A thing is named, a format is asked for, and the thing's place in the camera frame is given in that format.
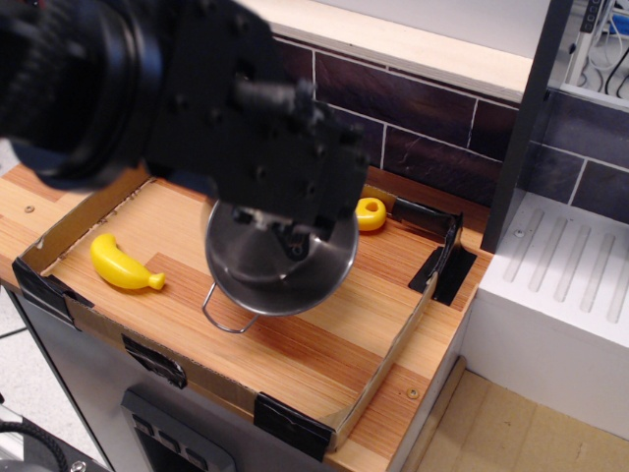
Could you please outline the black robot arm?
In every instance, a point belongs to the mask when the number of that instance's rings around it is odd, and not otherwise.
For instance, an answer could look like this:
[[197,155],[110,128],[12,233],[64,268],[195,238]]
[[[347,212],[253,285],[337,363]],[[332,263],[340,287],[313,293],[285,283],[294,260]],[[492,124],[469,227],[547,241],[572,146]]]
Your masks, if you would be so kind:
[[369,167],[361,133],[234,1],[3,2],[1,135],[49,187],[141,167],[287,247],[352,220]]

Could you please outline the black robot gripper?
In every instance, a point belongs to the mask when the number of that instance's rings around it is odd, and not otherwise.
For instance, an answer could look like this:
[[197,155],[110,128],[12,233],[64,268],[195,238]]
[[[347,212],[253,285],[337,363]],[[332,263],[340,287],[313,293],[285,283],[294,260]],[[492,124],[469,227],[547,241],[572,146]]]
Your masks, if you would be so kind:
[[162,95],[144,151],[154,175],[271,224],[285,256],[302,262],[311,233],[354,214],[369,161],[358,131],[285,73],[268,24],[233,1],[184,1]]

